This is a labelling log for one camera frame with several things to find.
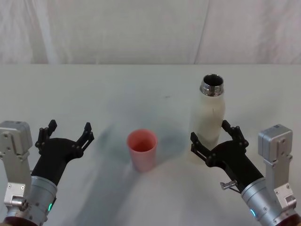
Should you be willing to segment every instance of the white curtain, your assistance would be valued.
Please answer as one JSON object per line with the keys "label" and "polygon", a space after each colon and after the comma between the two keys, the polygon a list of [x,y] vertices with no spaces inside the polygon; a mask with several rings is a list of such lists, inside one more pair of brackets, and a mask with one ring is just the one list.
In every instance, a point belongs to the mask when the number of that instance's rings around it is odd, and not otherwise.
{"label": "white curtain", "polygon": [[299,64],[300,0],[0,0],[0,63]]}

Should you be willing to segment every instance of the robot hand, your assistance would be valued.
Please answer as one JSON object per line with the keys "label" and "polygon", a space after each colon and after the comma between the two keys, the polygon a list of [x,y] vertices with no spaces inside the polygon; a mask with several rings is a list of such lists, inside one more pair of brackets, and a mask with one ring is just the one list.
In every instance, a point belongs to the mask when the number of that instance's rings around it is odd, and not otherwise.
{"label": "robot hand", "polygon": [[200,143],[194,132],[190,137],[191,151],[208,167],[219,167],[230,177],[229,183],[220,183],[222,189],[240,193],[253,217],[263,226],[296,226],[301,223],[294,210],[296,199],[288,183],[293,132],[276,125],[259,134],[258,152],[267,165],[266,177],[263,177],[246,156],[249,143],[240,128],[231,127],[226,120],[222,128],[232,140],[217,145],[211,151]]}
{"label": "robot hand", "polygon": [[89,122],[77,141],[50,138],[56,127],[52,120],[48,127],[40,129],[35,146],[41,157],[31,172],[27,160],[32,146],[29,125],[20,121],[0,123],[0,158],[8,177],[4,223],[42,226],[56,201],[57,185],[68,162],[82,157],[94,140]]}

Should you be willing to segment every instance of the table surface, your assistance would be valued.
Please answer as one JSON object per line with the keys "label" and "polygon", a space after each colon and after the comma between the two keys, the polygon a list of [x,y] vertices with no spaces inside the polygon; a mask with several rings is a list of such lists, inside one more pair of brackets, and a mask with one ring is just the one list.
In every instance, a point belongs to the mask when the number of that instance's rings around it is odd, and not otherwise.
{"label": "table surface", "polygon": [[[2,65],[0,120],[26,121],[33,141],[56,119],[53,137],[76,140],[87,121],[95,140],[70,162],[58,186],[49,226],[215,226],[258,223],[218,168],[185,160],[192,99],[202,77],[225,80],[225,118],[250,142],[247,155],[264,174],[258,133],[281,123],[294,132],[290,184],[301,200],[301,65]],[[157,166],[133,170],[128,133],[158,136]],[[230,137],[221,133],[220,141]],[[39,159],[30,149],[31,169]],[[0,164],[0,197],[7,179]],[[3,219],[6,208],[0,207]]]}

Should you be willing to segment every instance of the white water bottle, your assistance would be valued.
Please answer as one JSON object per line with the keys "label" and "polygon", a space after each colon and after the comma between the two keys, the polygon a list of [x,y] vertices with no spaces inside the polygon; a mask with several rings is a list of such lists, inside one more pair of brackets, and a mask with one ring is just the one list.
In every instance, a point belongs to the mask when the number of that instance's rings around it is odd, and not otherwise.
{"label": "white water bottle", "polygon": [[[223,79],[217,74],[206,75],[201,83],[200,92],[193,102],[190,119],[190,132],[195,132],[202,145],[212,150],[218,142],[222,121],[225,115]],[[188,150],[192,162],[204,162]]]}

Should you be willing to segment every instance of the pink cup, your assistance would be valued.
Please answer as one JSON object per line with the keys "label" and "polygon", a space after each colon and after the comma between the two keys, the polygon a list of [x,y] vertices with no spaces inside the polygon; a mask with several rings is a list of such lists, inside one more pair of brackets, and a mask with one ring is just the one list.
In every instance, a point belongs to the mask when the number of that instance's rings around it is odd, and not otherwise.
{"label": "pink cup", "polygon": [[156,135],[148,129],[138,129],[128,135],[127,146],[133,166],[138,171],[147,172],[154,168],[157,145]]}

